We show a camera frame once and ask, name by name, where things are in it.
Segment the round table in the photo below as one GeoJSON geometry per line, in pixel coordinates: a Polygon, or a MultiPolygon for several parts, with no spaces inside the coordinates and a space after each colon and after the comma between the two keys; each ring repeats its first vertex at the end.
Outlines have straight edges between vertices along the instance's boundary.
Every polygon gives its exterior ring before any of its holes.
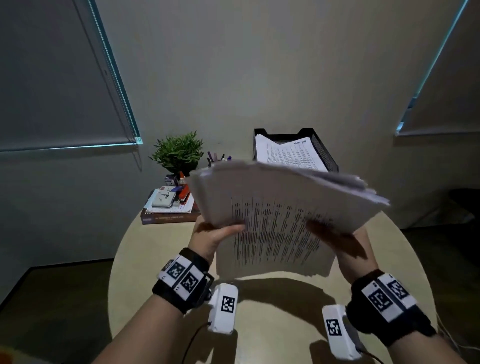
{"type": "MultiPolygon", "coordinates": [[[[142,225],[140,216],[131,223],[110,275],[108,317],[112,336],[152,294],[160,269],[188,244],[193,226],[192,222],[142,225]]],[[[408,240],[383,212],[366,227],[380,268],[404,284],[436,328],[432,290],[408,240]]],[[[215,262],[210,274],[216,277],[215,262]]],[[[325,340],[322,318],[324,305],[350,301],[350,285],[336,260],[328,277],[273,272],[246,277],[235,284],[240,301],[234,333],[227,336],[201,331],[186,363],[337,363],[325,340]]],[[[180,362],[190,338],[207,321],[208,313],[209,307],[204,305],[185,316],[173,363],[180,362]]],[[[360,338],[368,351],[384,363],[391,363],[388,351],[376,337],[360,334],[360,338]]]]}

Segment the black cable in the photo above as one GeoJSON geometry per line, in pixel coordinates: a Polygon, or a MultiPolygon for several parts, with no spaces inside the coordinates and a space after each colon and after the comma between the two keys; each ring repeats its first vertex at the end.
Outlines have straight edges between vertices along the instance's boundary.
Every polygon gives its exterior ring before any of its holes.
{"type": "Polygon", "coordinates": [[[369,357],[371,357],[371,358],[373,358],[373,359],[375,359],[375,360],[378,361],[380,364],[384,364],[384,363],[383,363],[380,359],[378,359],[375,355],[370,354],[369,352],[366,352],[365,350],[362,350],[362,349],[357,348],[357,351],[360,352],[360,353],[362,353],[362,354],[365,354],[365,355],[367,355],[367,356],[369,356],[369,357]]]}
{"type": "Polygon", "coordinates": [[[185,354],[183,355],[183,359],[181,360],[181,364],[183,364],[185,362],[185,358],[187,357],[187,354],[188,354],[188,350],[190,349],[190,347],[192,346],[192,343],[193,343],[193,340],[195,339],[195,336],[197,336],[197,334],[200,332],[201,329],[203,329],[205,326],[210,326],[212,323],[211,322],[205,322],[203,325],[201,325],[197,331],[195,331],[195,333],[193,334],[192,336],[192,339],[190,340],[190,342],[188,343],[188,346],[187,346],[187,350],[185,350],[185,354]]]}

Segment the brown book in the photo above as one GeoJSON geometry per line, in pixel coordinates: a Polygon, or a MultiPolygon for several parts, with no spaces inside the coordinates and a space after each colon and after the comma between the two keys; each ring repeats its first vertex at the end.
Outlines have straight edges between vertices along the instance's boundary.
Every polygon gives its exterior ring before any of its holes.
{"type": "Polygon", "coordinates": [[[190,214],[161,214],[158,212],[147,212],[146,208],[142,209],[140,219],[142,219],[143,225],[150,224],[172,224],[175,222],[195,222],[197,217],[200,216],[200,209],[197,202],[193,203],[192,212],[190,214]]]}

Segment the gray wall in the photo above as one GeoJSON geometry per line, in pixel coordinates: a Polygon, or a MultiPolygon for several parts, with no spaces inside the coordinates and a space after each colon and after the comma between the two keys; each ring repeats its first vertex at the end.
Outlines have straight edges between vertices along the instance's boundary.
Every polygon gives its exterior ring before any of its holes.
{"type": "Polygon", "coordinates": [[[190,130],[206,150],[251,158],[254,127],[313,127],[411,224],[449,188],[480,182],[478,144],[393,140],[461,3],[97,0],[145,145],[0,158],[2,246],[36,266],[113,257],[165,174],[151,145],[190,130]]]}

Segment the green plant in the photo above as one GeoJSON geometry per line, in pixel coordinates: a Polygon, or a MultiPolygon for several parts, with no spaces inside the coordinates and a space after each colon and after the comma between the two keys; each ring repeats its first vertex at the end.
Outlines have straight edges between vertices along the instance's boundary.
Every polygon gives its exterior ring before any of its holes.
{"type": "Polygon", "coordinates": [[[183,172],[186,176],[197,168],[198,161],[204,155],[202,152],[203,140],[197,139],[197,132],[182,136],[166,137],[157,140],[156,151],[150,157],[165,167],[170,173],[178,175],[183,172]]]}

